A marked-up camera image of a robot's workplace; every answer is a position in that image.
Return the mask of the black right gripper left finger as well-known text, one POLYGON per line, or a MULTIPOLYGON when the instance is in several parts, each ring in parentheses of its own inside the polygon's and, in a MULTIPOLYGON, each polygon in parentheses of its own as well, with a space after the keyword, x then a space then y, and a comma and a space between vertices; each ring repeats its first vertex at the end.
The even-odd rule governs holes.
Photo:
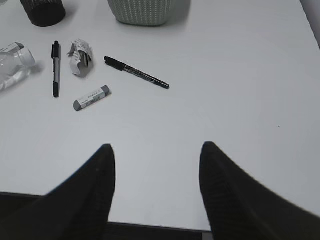
POLYGON ((46 195, 0 193, 2 240, 102 240, 115 192, 110 144, 46 195))

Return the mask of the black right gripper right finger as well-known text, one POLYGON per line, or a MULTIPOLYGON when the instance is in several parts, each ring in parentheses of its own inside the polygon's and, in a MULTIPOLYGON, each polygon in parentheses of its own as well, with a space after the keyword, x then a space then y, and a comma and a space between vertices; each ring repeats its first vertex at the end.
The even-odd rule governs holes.
POLYGON ((320 218, 249 176, 214 142, 199 161, 199 185, 215 240, 318 240, 320 218))

